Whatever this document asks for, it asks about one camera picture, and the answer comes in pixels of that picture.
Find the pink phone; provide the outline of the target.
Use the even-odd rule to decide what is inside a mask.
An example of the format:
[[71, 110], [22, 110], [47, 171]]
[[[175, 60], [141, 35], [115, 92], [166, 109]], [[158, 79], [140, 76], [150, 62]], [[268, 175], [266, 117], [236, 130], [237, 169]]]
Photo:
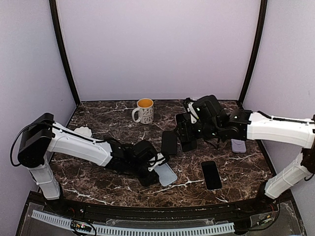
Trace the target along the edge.
[[175, 133], [180, 141], [182, 152], [188, 152], [197, 148], [197, 140], [193, 133], [190, 115], [186, 113], [175, 115]]

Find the light blue phone case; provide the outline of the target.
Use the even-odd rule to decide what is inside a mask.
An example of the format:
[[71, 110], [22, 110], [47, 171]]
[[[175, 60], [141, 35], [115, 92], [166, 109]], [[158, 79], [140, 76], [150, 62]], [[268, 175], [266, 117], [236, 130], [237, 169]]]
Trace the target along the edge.
[[167, 163], [156, 166], [154, 171], [158, 174], [159, 182], [163, 187], [171, 185], [178, 179], [177, 175]]

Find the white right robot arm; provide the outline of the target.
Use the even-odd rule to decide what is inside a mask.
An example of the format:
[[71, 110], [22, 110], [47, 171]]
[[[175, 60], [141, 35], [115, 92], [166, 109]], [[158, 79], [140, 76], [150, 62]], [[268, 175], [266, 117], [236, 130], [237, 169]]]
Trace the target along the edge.
[[196, 148], [203, 139], [269, 140], [300, 146], [301, 152], [275, 177], [264, 182], [262, 194], [251, 203], [255, 213], [262, 213], [270, 199], [278, 198], [304, 178], [315, 174], [315, 120], [282, 118], [261, 111], [238, 109], [228, 114], [214, 95], [198, 100], [184, 100], [185, 113], [176, 116], [177, 134], [184, 152]]

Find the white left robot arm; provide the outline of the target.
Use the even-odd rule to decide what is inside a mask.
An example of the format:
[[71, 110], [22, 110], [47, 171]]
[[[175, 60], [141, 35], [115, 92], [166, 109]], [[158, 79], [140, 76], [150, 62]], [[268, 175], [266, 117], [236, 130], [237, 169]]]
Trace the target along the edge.
[[18, 163], [12, 163], [12, 166], [22, 165], [29, 170], [45, 199], [58, 214], [69, 211], [69, 202], [61, 197], [62, 188], [50, 168], [48, 152], [77, 157], [120, 174], [131, 174], [142, 186], [156, 183], [155, 167], [167, 161], [167, 157], [157, 152], [149, 141], [142, 140], [132, 145], [122, 144], [114, 138], [94, 139], [55, 122], [51, 113], [44, 113], [24, 127], [14, 141], [20, 144]]

